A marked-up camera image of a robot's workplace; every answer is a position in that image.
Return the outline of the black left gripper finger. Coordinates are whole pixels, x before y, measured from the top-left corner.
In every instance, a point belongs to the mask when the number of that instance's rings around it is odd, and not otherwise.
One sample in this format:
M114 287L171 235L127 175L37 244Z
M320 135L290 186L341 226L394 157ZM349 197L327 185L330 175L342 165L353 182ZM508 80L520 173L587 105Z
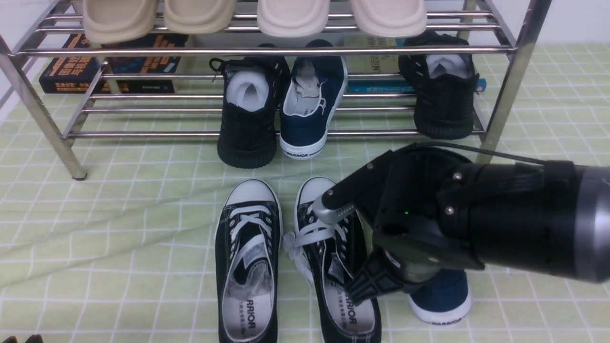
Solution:
M25 340L25 343L44 343L43 337L40 334L34 334Z
M7 337L6 339L4 339L4 341L2 341L2 343L17 343L18 340L15 336L10 336Z

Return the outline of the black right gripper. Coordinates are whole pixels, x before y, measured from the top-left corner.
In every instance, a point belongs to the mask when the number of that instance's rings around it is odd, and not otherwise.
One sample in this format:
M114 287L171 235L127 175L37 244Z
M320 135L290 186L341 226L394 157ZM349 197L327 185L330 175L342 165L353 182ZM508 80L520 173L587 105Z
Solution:
M372 226L373 251L346 283L354 305L391 293L413 293L440 270L481 271L466 239L442 232L445 211L437 194L464 156L440 148L407 146L373 159L322 193L323 204L356 207Z

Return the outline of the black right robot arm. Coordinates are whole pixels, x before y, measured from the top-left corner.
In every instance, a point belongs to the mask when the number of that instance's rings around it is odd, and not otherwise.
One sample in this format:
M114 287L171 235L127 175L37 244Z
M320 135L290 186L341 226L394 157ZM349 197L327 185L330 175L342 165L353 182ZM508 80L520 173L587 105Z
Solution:
M373 251L345 286L355 304L489 263L609 280L608 167L416 142L377 156L312 209L327 224L358 212L372 227Z

